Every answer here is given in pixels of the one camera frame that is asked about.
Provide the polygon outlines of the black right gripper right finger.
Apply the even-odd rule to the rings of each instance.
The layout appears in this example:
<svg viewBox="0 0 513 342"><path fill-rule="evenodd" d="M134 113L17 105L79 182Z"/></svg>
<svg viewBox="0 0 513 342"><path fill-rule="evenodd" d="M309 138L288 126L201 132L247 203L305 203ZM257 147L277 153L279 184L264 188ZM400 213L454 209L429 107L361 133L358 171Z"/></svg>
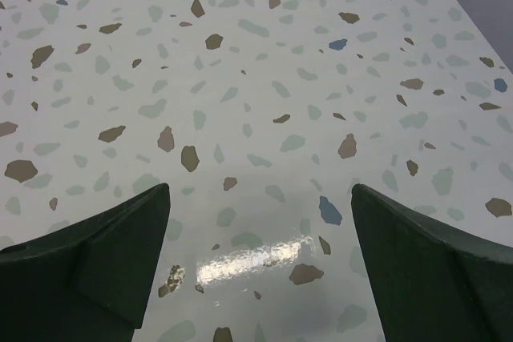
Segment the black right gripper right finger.
<svg viewBox="0 0 513 342"><path fill-rule="evenodd" d="M388 341L510 341L512 249L352 188L358 242Z"/></svg>

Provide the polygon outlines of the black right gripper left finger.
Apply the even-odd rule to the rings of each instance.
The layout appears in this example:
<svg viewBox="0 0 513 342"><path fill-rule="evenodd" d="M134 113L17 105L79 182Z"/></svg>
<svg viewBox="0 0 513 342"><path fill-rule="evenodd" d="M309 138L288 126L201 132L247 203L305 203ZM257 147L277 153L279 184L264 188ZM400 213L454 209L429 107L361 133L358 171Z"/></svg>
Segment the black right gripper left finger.
<svg viewBox="0 0 513 342"><path fill-rule="evenodd" d="M143 325L170 212L158 184L1 251L3 341L130 341Z"/></svg>

